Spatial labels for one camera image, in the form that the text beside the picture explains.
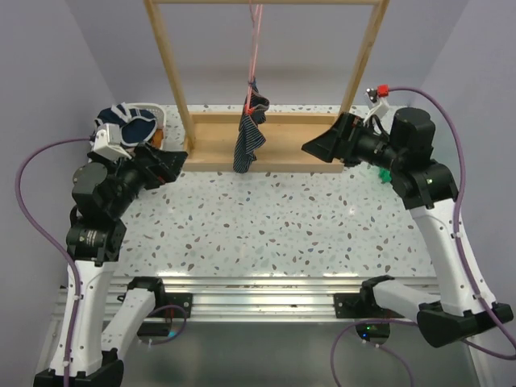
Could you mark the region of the navy striped underwear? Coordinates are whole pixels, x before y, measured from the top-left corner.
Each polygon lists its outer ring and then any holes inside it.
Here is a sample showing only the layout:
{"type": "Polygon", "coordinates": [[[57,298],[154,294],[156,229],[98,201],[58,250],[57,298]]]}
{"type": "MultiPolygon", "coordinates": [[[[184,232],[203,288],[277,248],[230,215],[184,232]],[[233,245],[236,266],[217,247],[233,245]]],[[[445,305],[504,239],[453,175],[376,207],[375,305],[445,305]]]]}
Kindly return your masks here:
{"type": "Polygon", "coordinates": [[[254,112],[242,113],[239,121],[239,133],[235,143],[233,171],[247,173],[256,158],[256,150],[262,147],[266,139],[260,131],[260,125],[266,122],[269,100],[258,91],[252,91],[251,106],[254,112]]]}

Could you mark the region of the red clothespin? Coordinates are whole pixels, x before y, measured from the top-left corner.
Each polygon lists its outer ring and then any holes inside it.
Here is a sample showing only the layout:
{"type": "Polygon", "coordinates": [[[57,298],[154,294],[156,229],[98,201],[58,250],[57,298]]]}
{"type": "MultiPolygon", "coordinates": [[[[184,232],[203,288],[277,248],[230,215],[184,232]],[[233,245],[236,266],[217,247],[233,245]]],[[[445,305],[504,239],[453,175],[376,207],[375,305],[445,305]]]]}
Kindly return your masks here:
{"type": "Polygon", "coordinates": [[[247,115],[250,115],[254,112],[254,107],[251,106],[250,104],[247,104],[244,106],[244,111],[243,111],[245,114],[247,115]]]}

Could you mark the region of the blue clothespin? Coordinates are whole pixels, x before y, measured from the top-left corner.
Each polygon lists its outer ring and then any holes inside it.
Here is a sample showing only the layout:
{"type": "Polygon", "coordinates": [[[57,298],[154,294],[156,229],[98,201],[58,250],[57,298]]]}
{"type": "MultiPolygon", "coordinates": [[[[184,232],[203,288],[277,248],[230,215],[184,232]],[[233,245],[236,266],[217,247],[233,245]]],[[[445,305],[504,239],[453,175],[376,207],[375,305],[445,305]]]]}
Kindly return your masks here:
{"type": "Polygon", "coordinates": [[[252,80],[248,82],[248,86],[251,90],[258,91],[256,77],[253,77],[252,80]]]}

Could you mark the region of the pink wire hanger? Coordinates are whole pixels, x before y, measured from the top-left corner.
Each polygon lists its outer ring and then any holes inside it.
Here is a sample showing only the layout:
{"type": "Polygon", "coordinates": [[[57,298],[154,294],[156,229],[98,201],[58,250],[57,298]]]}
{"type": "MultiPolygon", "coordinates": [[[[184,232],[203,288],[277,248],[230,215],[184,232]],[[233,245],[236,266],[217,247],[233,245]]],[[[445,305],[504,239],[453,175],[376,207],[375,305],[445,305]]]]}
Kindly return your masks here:
{"type": "MultiPolygon", "coordinates": [[[[252,49],[251,49],[251,57],[249,63],[249,71],[248,71],[248,82],[252,80],[253,77],[256,76],[256,62],[258,55],[258,45],[260,40],[260,30],[261,30],[261,21],[263,17],[263,4],[253,5],[251,1],[249,1],[249,10],[251,13],[252,19],[252,49]]],[[[251,97],[252,90],[248,86],[247,96],[245,99],[245,105],[251,105],[251,97]]]]}

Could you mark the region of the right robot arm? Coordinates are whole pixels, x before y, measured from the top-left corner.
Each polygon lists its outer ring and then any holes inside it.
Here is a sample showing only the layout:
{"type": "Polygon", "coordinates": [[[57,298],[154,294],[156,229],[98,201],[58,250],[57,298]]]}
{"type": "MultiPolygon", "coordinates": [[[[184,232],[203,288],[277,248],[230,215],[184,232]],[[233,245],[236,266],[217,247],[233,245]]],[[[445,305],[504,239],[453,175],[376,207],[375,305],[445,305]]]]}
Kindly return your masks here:
{"type": "Polygon", "coordinates": [[[443,347],[513,320],[485,284],[465,233],[459,190],[450,169],[433,160],[435,124],[419,108],[396,111],[390,131],[370,119],[341,114],[302,151],[348,167],[365,162],[387,169],[391,186],[410,212],[427,246],[439,295],[411,289],[389,275],[362,283],[359,306],[368,316],[384,310],[416,323],[432,347],[443,347]]]}

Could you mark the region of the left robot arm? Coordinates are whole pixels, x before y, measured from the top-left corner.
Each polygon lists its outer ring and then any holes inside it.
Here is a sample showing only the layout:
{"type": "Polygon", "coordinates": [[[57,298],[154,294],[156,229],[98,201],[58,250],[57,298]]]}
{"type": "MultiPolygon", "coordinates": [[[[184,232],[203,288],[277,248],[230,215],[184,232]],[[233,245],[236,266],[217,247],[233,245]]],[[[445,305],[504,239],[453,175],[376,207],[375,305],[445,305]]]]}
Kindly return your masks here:
{"type": "Polygon", "coordinates": [[[104,323],[106,300],[126,234],[122,216],[142,190],[174,182],[188,154],[138,145],[129,156],[110,160],[90,152],[73,175],[65,255],[71,260],[63,327],[48,369],[35,386],[119,386],[124,357],[148,316],[170,308],[158,277],[130,281],[122,305],[104,323]]]}

